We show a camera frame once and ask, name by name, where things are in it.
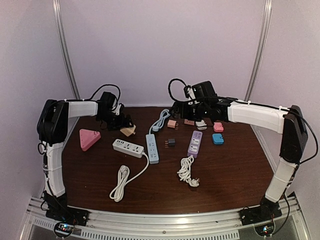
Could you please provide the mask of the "pink plug adapter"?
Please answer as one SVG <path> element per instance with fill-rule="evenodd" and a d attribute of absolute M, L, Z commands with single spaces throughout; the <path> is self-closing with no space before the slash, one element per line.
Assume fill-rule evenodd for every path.
<path fill-rule="evenodd" d="M 221 122 L 215 122 L 213 124 L 213 130 L 216 132 L 216 133 L 222 133 L 224 131 L 224 126 Z"/>

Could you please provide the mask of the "beige cube charger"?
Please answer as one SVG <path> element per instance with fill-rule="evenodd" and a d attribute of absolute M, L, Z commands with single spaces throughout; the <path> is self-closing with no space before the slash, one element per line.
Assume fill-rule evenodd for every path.
<path fill-rule="evenodd" d="M 130 137 L 131 135 L 136 134 L 136 125 L 133 125 L 132 127 L 123 127 L 120 129 L 120 132 L 124 134 L 126 137 Z"/>

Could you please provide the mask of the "white pink plug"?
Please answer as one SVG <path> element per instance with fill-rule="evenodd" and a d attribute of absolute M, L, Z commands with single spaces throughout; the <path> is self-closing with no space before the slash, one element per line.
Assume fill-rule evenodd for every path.
<path fill-rule="evenodd" d="M 207 123 L 204 120 L 196 121 L 195 126 L 199 131 L 203 131 L 208 128 Z"/>

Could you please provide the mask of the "white power strip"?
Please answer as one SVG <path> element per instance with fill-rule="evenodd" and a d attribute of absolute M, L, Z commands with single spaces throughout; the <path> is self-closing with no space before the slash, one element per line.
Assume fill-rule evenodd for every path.
<path fill-rule="evenodd" d="M 115 151 L 130 155 L 136 158 L 141 158 L 145 153 L 144 147 L 135 143 L 131 143 L 125 140 L 116 139 L 112 143 L 112 147 Z"/>

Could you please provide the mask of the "blue plug adapter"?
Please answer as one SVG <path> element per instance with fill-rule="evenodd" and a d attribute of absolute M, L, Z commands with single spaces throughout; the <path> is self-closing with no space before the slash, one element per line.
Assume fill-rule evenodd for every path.
<path fill-rule="evenodd" d="M 212 134 L 212 141 L 215 145 L 223 145 L 224 137 L 221 133 L 214 133 Z"/>

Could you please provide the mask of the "pink cube socket adapter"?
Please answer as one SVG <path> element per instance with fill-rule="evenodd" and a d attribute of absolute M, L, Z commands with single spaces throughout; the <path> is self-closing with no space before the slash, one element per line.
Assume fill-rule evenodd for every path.
<path fill-rule="evenodd" d="M 193 120 L 184 119 L 184 124 L 189 126 L 194 126 L 195 122 Z"/>

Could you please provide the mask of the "pink triangular power strip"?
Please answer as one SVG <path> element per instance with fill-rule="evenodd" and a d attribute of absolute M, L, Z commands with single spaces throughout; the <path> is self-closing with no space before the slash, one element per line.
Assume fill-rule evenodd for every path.
<path fill-rule="evenodd" d="M 83 152 L 91 148 L 98 140 L 101 139 L 99 131 L 80 129 L 79 130 L 80 147 Z"/>

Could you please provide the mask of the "purple power strip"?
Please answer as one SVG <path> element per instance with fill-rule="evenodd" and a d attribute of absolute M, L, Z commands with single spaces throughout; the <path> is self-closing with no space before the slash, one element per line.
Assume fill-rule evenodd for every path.
<path fill-rule="evenodd" d="M 203 133 L 201 131 L 194 130 L 187 150 L 187 156 L 193 156 L 197 158 L 200 150 L 200 144 L 202 141 Z"/>

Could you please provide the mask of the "small pink charger plug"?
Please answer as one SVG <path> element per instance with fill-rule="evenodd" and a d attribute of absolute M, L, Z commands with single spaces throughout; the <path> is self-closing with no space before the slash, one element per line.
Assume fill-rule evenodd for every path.
<path fill-rule="evenodd" d="M 179 124 L 177 123 L 176 120 L 173 120 L 173 119 L 169 119 L 168 122 L 167 122 L 167 127 L 169 129 L 175 129 L 177 130 L 179 128 Z"/>

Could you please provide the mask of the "black plug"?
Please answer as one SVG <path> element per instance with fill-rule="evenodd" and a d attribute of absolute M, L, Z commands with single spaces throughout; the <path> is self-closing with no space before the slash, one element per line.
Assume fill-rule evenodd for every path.
<path fill-rule="evenodd" d="M 176 140 L 174 138 L 168 138 L 164 141 L 164 146 L 166 148 L 174 147 L 176 145 Z"/>

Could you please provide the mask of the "light blue power strip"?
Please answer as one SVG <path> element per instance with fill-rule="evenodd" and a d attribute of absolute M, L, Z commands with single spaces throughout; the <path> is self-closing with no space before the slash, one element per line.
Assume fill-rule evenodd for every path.
<path fill-rule="evenodd" d="M 149 163 L 151 165 L 158 164 L 159 163 L 159 153 L 158 153 L 155 135 L 153 133 L 147 134 L 145 136 L 145 138 L 146 138 Z"/>

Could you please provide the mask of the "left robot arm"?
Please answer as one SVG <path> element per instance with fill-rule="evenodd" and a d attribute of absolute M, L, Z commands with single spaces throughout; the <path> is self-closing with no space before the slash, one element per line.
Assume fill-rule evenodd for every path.
<path fill-rule="evenodd" d="M 69 120 L 80 117 L 96 117 L 106 123 L 109 131 L 134 126 L 130 115 L 123 113 L 124 105 L 114 107 L 101 100 L 53 100 L 48 99 L 37 123 L 37 133 L 43 146 L 43 171 L 45 190 L 53 197 L 66 193 L 62 174 L 62 151 L 67 142 Z"/>

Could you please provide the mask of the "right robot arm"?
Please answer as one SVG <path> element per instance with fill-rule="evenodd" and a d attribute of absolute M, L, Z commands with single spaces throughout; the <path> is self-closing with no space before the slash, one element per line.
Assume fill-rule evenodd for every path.
<path fill-rule="evenodd" d="M 297 105 L 267 106 L 231 97 L 201 97 L 195 100 L 175 101 L 169 113 L 174 118 L 196 122 L 208 118 L 211 122 L 247 124 L 281 136 L 278 144 L 278 164 L 262 198 L 266 202 L 256 210 L 259 220 L 268 220 L 276 212 L 273 203 L 280 200 L 293 182 L 299 166 L 304 163 L 302 156 L 311 128 L 301 109 Z"/>

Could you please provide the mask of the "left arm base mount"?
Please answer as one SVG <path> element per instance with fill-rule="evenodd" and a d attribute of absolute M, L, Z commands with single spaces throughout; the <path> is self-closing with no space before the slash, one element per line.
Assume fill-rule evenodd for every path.
<path fill-rule="evenodd" d="M 56 201 L 47 202 L 47 218 L 70 225 L 86 226 L 89 211 L 69 206 L 60 206 Z"/>

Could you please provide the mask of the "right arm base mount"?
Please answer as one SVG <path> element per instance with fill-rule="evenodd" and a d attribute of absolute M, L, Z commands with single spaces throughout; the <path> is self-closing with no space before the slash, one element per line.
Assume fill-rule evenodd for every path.
<path fill-rule="evenodd" d="M 239 217 L 243 226 L 271 221 L 273 218 L 281 217 L 282 211 L 278 202 L 272 202 L 262 198 L 260 205 L 255 207 L 244 207 L 239 211 Z"/>

